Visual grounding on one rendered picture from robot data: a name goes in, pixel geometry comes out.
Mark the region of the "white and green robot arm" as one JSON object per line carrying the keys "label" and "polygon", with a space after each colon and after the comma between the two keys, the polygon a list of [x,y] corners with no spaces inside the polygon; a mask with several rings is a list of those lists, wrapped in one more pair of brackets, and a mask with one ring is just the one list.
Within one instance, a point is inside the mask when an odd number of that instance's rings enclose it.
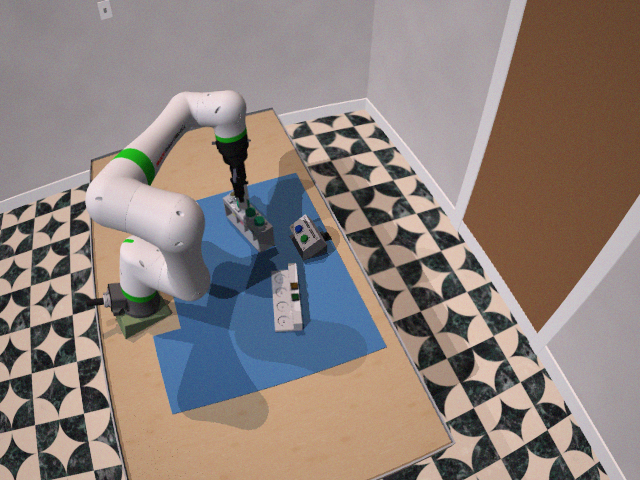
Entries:
{"label": "white and green robot arm", "polygon": [[206,294],[210,273],[201,252],[205,217],[200,205],[185,194],[149,185],[192,127],[212,127],[212,145],[223,156],[245,152],[251,141],[245,116],[246,102],[235,91],[181,92],[94,178],[85,197],[88,214],[97,224],[132,236],[120,247],[120,283],[108,284],[103,298],[87,299],[87,306],[146,318],[160,306],[158,291],[184,301]]}

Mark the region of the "white sloping button panel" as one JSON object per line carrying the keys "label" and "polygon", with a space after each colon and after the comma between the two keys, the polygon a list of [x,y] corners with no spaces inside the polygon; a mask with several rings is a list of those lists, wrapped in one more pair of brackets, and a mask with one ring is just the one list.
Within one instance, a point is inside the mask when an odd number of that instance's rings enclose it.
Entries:
{"label": "white sloping button panel", "polygon": [[327,232],[319,232],[314,222],[306,214],[289,227],[293,233],[290,238],[303,261],[327,252],[325,241],[332,238]]}

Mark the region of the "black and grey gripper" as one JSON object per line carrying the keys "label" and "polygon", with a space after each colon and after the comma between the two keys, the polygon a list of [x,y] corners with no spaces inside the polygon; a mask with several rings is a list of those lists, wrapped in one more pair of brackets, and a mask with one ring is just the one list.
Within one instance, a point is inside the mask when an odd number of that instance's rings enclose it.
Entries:
{"label": "black and grey gripper", "polygon": [[247,176],[246,176],[246,171],[244,166],[245,165],[244,161],[247,159],[247,156],[248,156],[247,150],[244,153],[237,155],[235,157],[226,157],[222,155],[223,161],[230,166],[230,171],[232,175],[232,178],[230,178],[230,181],[233,186],[233,190],[235,193],[234,195],[238,199],[239,209],[248,209],[248,205],[247,205],[247,199],[249,200],[249,194],[247,189],[248,181],[246,181]]}

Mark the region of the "blue flat mat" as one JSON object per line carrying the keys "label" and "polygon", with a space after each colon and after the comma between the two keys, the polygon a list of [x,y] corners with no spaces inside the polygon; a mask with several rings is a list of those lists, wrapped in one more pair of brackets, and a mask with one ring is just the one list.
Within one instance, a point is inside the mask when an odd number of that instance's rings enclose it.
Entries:
{"label": "blue flat mat", "polygon": [[[222,197],[196,200],[210,287],[174,298],[180,329],[153,336],[172,414],[229,400],[386,348],[332,240],[303,261],[289,228],[305,214],[327,232],[297,173],[248,185],[249,202],[273,226],[261,254],[226,217]],[[327,232],[328,233],[328,232]],[[302,328],[275,332],[271,271],[296,263]]]}

